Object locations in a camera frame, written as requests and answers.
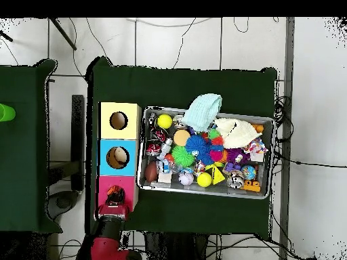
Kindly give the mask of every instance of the yellow ball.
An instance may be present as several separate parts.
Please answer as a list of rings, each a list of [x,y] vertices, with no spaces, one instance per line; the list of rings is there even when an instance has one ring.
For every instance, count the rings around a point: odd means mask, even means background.
[[[206,188],[211,184],[212,176],[210,176],[209,173],[202,173],[200,176],[198,176],[197,181],[200,186]]]
[[[157,120],[158,126],[168,129],[172,125],[172,118],[168,114],[161,114]]]

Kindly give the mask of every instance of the gray plastic bin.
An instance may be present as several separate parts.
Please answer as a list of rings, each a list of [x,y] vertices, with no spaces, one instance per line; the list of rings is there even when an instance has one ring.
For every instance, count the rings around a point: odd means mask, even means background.
[[[228,197],[239,197],[239,198],[253,198],[253,199],[264,199],[270,193],[270,177],[273,164],[273,152],[274,152],[274,137],[276,123],[272,118],[264,118],[260,116],[243,116],[239,114],[217,114],[217,118],[237,118],[239,120],[247,121],[251,124],[263,125],[264,131],[261,136],[262,141],[264,142],[266,148],[269,150],[264,157],[264,162],[258,162],[258,181],[260,183],[260,192],[251,192],[248,190],[241,190],[235,188],[229,188],[226,185],[226,180],[206,188],[202,188],[195,181],[190,186],[183,186],[178,181],[178,175],[172,175],[171,183],[158,183],[152,182],[148,183],[144,176],[144,171],[147,167],[148,160],[152,161],[155,159],[154,156],[147,156],[146,151],[146,141],[150,139],[150,132],[148,130],[147,119],[151,112],[160,114],[169,114],[174,117],[177,114],[184,114],[186,110],[175,109],[175,108],[162,108],[162,107],[146,107],[144,110],[144,115],[142,118],[142,130],[141,135],[142,139],[140,142],[140,155],[138,161],[138,175],[137,181],[138,185],[144,190],[158,190],[164,192],[187,192],[191,194],[209,194],[214,196],[228,196]],[[170,136],[173,136],[176,130],[174,127],[170,127],[168,132]]]

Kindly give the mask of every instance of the green tablecloth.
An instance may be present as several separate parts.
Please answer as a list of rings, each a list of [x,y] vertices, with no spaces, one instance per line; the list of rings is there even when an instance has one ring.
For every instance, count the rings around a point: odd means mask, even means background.
[[[0,231],[61,232],[45,214],[48,187],[46,80],[56,67],[0,66],[0,103],[16,110],[0,123]]]
[[[102,57],[90,72],[88,113],[92,113],[90,223],[94,224],[98,102],[129,102],[146,106],[188,108],[204,93],[222,95],[220,112],[273,117],[277,72],[246,70],[162,70],[113,67]],[[140,190],[139,201],[126,223],[128,230],[153,232],[240,233],[269,237],[270,197],[264,200]]]

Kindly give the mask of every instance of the brown football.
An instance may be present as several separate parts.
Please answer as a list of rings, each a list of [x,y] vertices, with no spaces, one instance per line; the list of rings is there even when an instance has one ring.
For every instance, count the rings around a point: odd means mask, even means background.
[[[146,177],[147,182],[152,182],[154,180],[157,180],[158,173],[157,173],[157,165],[155,164],[155,161],[152,161],[147,165],[146,170],[144,171],[144,176]]]

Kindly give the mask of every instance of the blue box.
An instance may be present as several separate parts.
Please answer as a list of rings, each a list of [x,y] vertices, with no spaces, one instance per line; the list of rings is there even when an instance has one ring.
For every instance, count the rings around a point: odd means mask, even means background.
[[[114,169],[106,161],[107,153],[111,148],[122,147],[129,154],[129,161],[122,169]],[[138,141],[124,139],[100,140],[100,175],[126,175],[135,176],[138,160]]]

